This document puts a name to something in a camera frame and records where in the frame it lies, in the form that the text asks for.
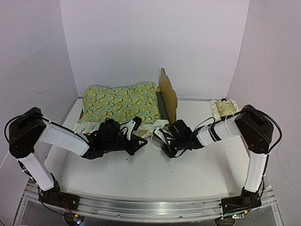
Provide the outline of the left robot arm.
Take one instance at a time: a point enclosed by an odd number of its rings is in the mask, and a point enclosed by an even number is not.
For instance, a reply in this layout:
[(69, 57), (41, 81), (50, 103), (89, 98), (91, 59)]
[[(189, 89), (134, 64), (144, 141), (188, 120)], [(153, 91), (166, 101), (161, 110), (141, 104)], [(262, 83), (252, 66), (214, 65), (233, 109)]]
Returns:
[(10, 154), (25, 173), (36, 181), (42, 191), (48, 191), (59, 189), (59, 186), (36, 155), (34, 148), (37, 142), (60, 147), (88, 160), (117, 151), (125, 151), (133, 156), (148, 143), (134, 134), (141, 122), (137, 116), (125, 123), (106, 119), (91, 134), (79, 134), (45, 118), (40, 108), (33, 107), (7, 122), (4, 137), (9, 144)]

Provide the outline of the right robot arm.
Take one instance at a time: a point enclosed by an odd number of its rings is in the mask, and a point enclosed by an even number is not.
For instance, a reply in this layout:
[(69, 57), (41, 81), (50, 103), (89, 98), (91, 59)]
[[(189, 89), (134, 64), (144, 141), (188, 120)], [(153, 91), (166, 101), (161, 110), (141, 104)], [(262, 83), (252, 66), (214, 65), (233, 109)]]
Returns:
[(222, 140), (240, 137), (249, 152), (244, 190), (250, 193), (259, 190), (269, 154), (282, 139), (278, 124), (252, 105), (245, 105), (240, 112), (224, 116), (211, 124), (199, 124), (194, 130), (183, 120), (177, 120), (168, 130), (156, 129), (154, 134), (163, 142), (162, 151), (169, 158), (180, 157), (187, 150), (197, 150)]

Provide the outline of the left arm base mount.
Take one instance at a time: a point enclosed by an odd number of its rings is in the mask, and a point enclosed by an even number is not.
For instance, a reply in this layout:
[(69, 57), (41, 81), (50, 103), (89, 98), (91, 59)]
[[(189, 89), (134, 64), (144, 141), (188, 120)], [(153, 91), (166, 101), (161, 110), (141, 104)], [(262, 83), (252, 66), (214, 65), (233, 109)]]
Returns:
[(58, 182), (55, 180), (54, 187), (39, 191), (39, 200), (43, 204), (65, 208), (66, 210), (77, 210), (80, 197), (75, 194), (62, 192)]

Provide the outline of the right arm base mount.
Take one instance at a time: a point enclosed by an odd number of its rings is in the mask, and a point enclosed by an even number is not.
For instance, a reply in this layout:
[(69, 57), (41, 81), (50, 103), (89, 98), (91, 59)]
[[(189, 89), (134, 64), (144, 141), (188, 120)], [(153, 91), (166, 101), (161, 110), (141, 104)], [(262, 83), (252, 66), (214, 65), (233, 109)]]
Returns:
[(262, 195), (263, 193), (259, 193), (259, 190), (256, 192), (250, 192), (243, 187), (239, 196), (221, 199), (221, 203), (219, 205), (222, 208), (222, 216), (240, 214), (260, 207)]

